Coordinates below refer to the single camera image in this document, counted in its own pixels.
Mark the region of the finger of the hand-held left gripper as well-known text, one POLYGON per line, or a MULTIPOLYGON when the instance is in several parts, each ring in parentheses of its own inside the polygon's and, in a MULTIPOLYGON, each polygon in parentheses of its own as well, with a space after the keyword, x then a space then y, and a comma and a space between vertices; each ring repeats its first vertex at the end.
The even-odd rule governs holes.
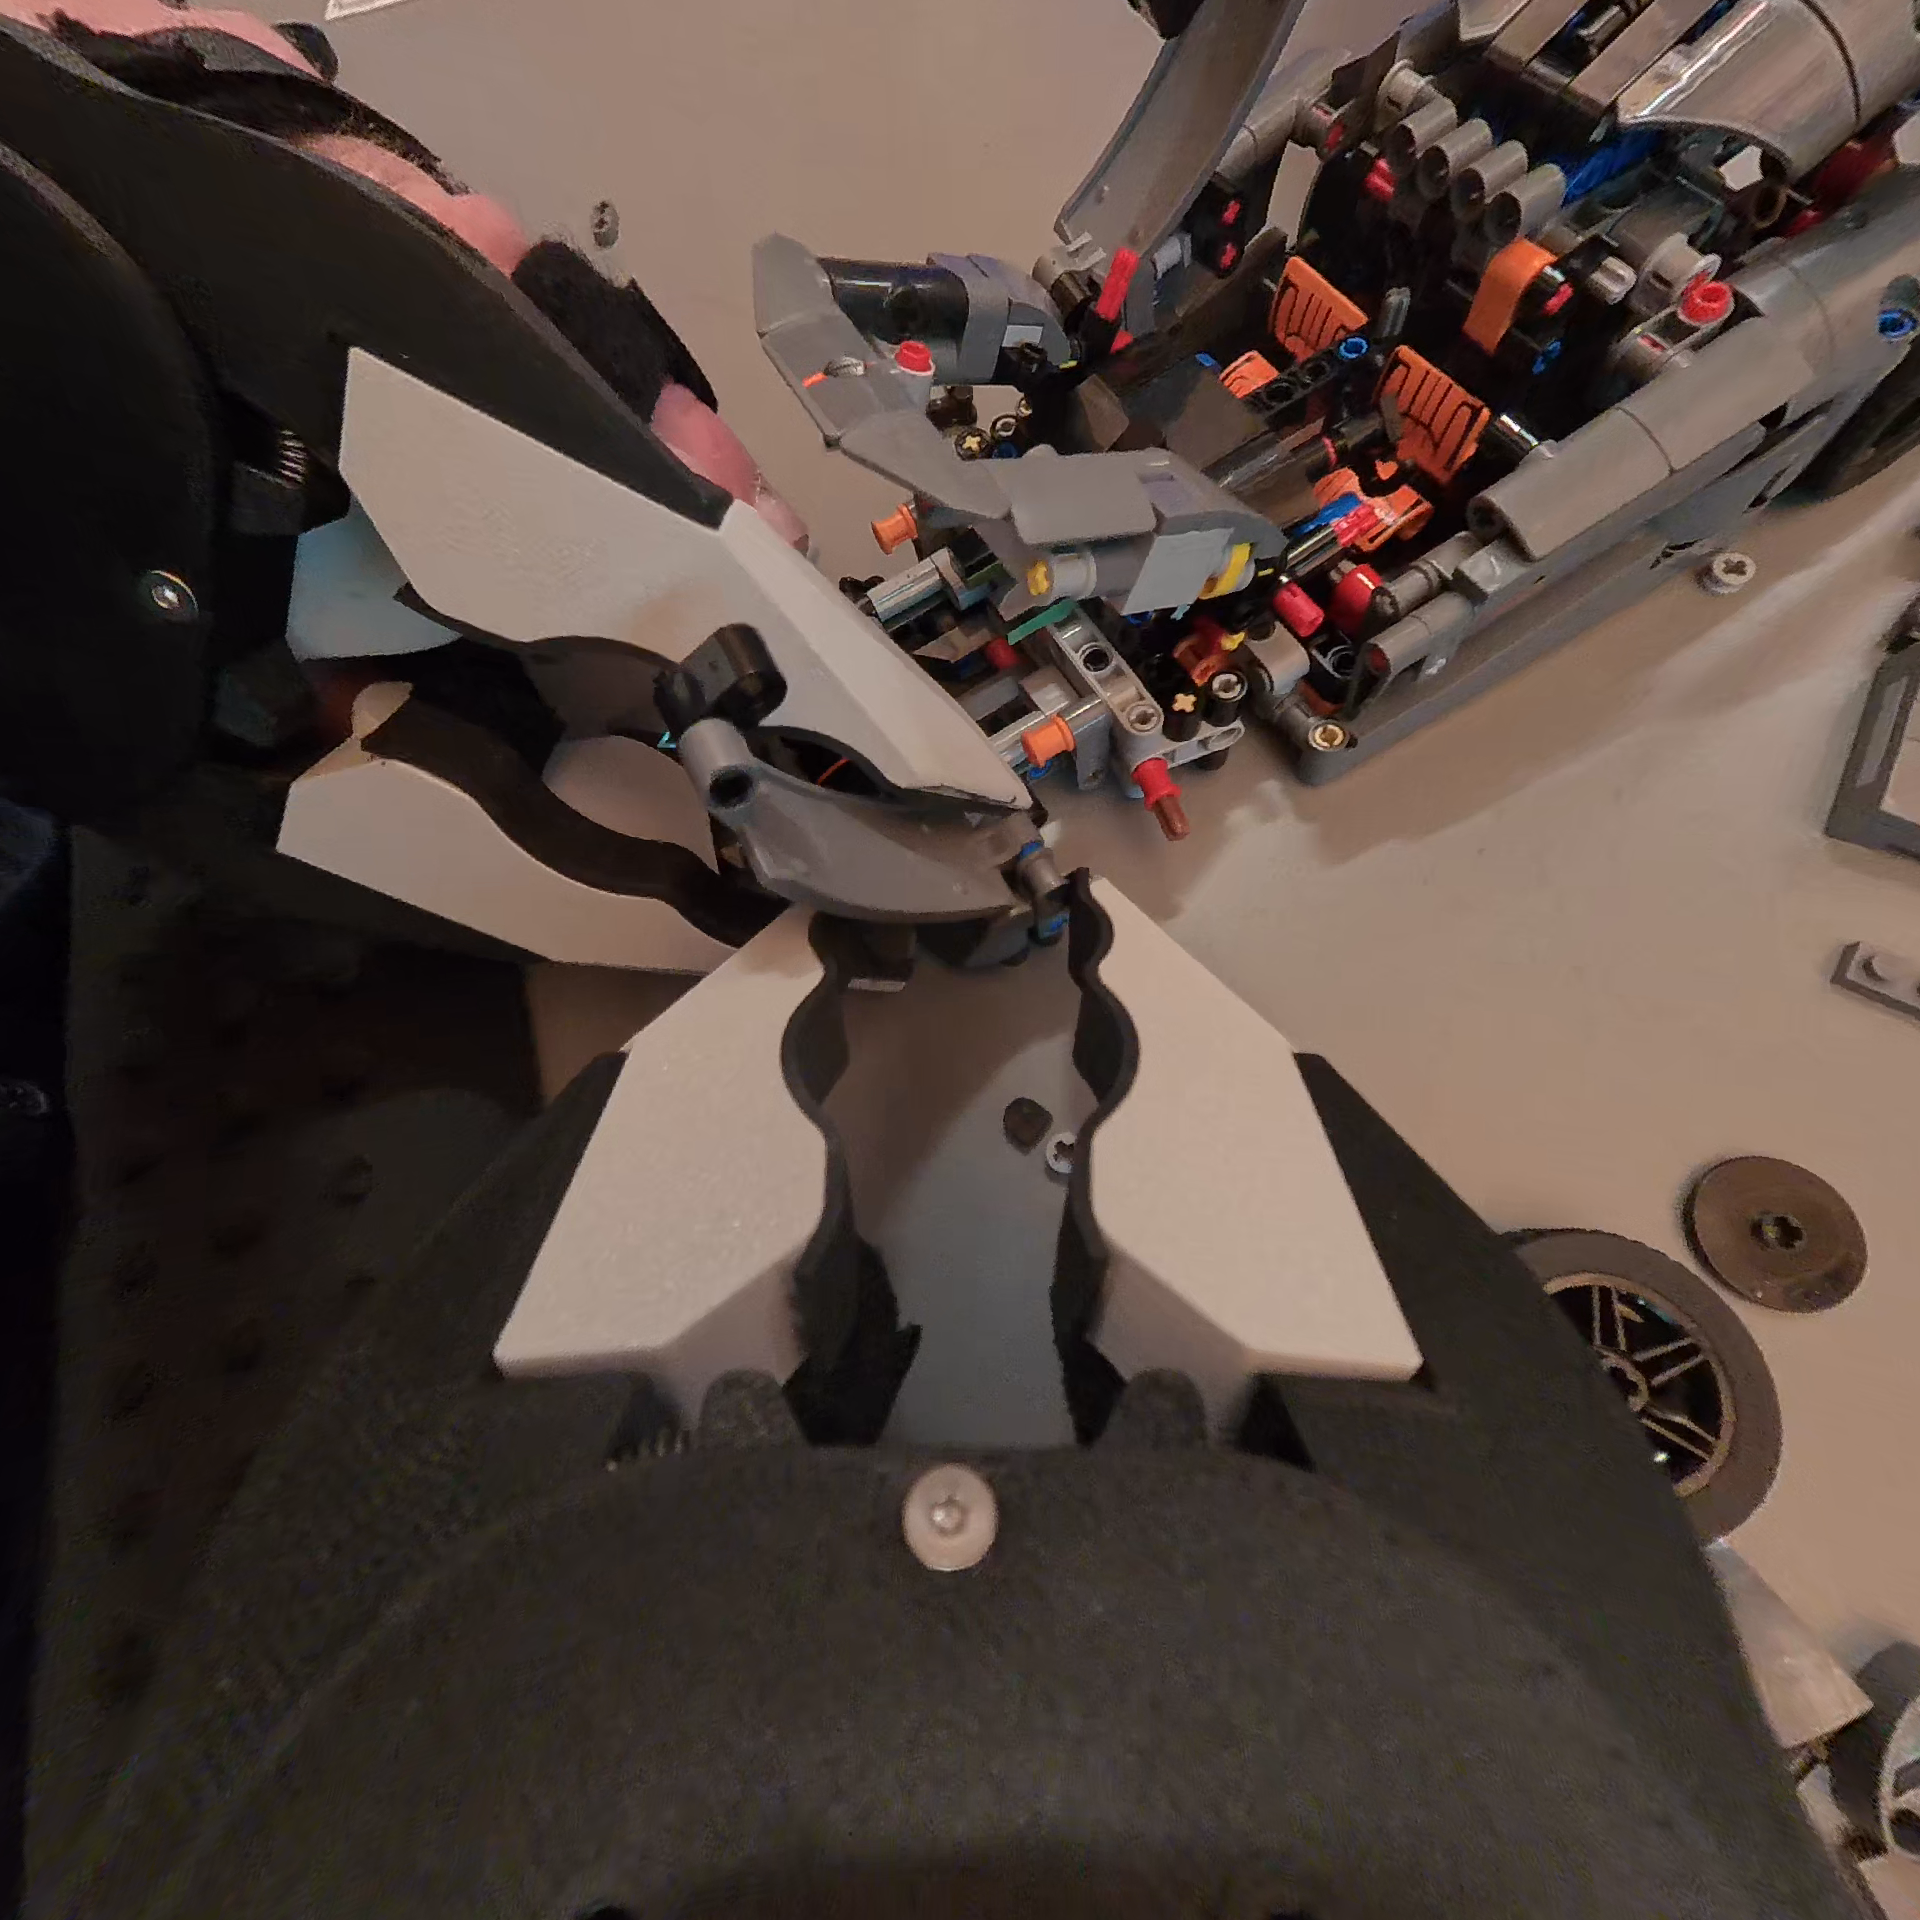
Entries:
POLYGON ((279 852, 550 963, 712 973, 785 913, 719 863, 676 756, 564 736, 541 769, 404 681, 355 691, 279 852))
POLYGON ((746 502, 687 520, 365 350, 349 350, 343 480, 437 613, 662 663, 746 623, 785 678, 774 732, 905 792, 1028 806, 978 721, 746 502))

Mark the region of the person's left hand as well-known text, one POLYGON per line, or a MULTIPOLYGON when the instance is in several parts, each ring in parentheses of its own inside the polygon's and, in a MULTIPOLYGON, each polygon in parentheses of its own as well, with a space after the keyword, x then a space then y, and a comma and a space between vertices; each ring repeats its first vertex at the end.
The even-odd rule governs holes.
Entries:
POLYGON ((455 183, 429 149, 368 131, 306 131, 293 144, 397 191, 479 252, 687 469, 751 506, 798 551, 809 548, 803 517, 719 415, 710 375, 637 281, 615 281, 564 238, 534 238, 502 202, 455 183))

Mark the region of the grey orange lego car model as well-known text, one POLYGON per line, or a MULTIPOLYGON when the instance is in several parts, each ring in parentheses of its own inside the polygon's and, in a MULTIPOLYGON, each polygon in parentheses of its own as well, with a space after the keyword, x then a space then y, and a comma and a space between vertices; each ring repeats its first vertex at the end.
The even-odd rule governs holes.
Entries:
POLYGON ((857 609, 1020 779, 1183 834, 1251 721, 1328 779, 1917 445, 1917 4, 1140 13, 1034 271, 756 247, 769 363, 905 488, 857 609))

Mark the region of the grey lego panel assembly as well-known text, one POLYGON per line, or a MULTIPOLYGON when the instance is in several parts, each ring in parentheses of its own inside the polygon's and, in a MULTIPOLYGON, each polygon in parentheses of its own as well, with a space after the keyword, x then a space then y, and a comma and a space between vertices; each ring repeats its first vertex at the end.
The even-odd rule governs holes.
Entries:
POLYGON ((1917 643, 1892 649, 1865 689, 1827 834, 1917 857, 1917 643))

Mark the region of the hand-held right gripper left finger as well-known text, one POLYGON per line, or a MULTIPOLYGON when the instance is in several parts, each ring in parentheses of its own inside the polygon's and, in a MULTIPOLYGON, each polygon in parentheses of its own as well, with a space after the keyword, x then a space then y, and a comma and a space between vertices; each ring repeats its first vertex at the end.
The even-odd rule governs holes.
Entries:
POLYGON ((511 1309, 508 1377, 626 1374, 698 1412, 774 1377, 812 1444, 874 1444, 921 1345, 857 1224, 829 1094, 845 997, 911 973, 908 941, 791 907, 619 1056, 511 1309))

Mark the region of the black lego wheel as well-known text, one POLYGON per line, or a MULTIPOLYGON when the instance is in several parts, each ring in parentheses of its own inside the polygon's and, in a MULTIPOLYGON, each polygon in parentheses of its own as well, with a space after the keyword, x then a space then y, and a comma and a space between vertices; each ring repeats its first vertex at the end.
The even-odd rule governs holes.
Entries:
POLYGON ((1782 1467, 1782 1406, 1740 1315, 1637 1236, 1530 1228, 1509 1246, 1620 1389, 1698 1536, 1746 1523, 1782 1467))

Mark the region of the grey lego wheel arch assembly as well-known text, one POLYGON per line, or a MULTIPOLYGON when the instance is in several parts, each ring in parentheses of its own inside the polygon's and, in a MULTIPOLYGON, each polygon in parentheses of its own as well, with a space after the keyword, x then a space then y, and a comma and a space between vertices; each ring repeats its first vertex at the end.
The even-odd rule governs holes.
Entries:
POLYGON ((890 779, 853 742, 785 721, 786 695, 743 620, 652 681, 687 779, 769 894, 866 924, 1025 917, 1032 942, 1064 932, 1069 874, 1028 796, 1004 806, 890 779))

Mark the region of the black lego disc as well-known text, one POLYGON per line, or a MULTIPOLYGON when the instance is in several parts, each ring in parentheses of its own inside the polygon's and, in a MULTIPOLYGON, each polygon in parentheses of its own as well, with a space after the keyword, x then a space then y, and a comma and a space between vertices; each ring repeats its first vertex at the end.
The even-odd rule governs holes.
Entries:
POLYGON ((1708 1166, 1681 1199, 1681 1228, 1715 1283, 1756 1309, 1838 1309, 1868 1265, 1856 1209, 1831 1182, 1786 1158, 1708 1166))

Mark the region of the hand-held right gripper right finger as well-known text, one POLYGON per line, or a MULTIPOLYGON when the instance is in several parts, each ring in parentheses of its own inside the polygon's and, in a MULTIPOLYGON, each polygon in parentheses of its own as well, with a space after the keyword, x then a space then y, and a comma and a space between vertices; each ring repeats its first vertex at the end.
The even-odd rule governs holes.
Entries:
POLYGON ((1072 1063, 1091 1094, 1054 1254, 1076 1436, 1190 1381, 1235 1436, 1259 1381, 1409 1385, 1425 1354, 1296 1048, 1116 880, 1069 879, 1072 1063))

